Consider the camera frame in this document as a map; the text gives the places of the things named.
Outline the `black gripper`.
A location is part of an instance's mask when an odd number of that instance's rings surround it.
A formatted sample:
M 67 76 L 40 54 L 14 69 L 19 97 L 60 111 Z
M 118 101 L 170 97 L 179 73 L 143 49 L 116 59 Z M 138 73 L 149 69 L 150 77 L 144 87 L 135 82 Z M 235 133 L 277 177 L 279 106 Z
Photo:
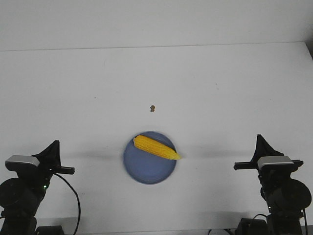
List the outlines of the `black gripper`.
M 42 152 L 32 156 L 40 162 L 36 176 L 50 176 L 54 173 L 73 175 L 75 173 L 74 167 L 61 166 L 59 140 L 55 140 Z
M 258 164 L 252 162 L 258 162 L 261 157 L 267 156 L 284 156 L 283 153 L 276 151 L 273 147 L 269 145 L 269 143 L 265 140 L 265 138 L 261 135 L 257 135 L 256 145 L 254 154 L 250 160 L 250 162 L 236 162 L 234 164 L 235 170 L 242 170 L 242 169 L 259 169 Z M 302 160 L 291 160 L 290 162 L 276 162 L 276 163 L 261 163 L 261 166 L 282 166 L 282 165 L 291 165 L 300 167 L 303 165 Z

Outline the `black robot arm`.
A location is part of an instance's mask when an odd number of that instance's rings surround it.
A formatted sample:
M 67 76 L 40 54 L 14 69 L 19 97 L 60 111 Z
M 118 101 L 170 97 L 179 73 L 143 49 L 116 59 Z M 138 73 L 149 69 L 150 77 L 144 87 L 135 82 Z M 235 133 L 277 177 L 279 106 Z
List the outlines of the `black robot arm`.
M 255 169 L 261 184 L 260 194 L 269 214 L 242 218 L 235 229 L 236 235 L 302 235 L 300 219 L 312 202 L 308 187 L 291 174 L 303 165 L 302 160 L 290 157 L 271 147 L 265 138 L 257 135 L 254 155 L 249 162 L 236 162 L 235 170 Z
M 35 217 L 52 176 L 72 175 L 73 167 L 61 165 L 60 142 L 55 140 L 35 155 L 12 155 L 5 167 L 17 174 L 0 185 L 0 206 L 4 218 L 2 235 L 62 235 L 61 225 L 37 226 Z

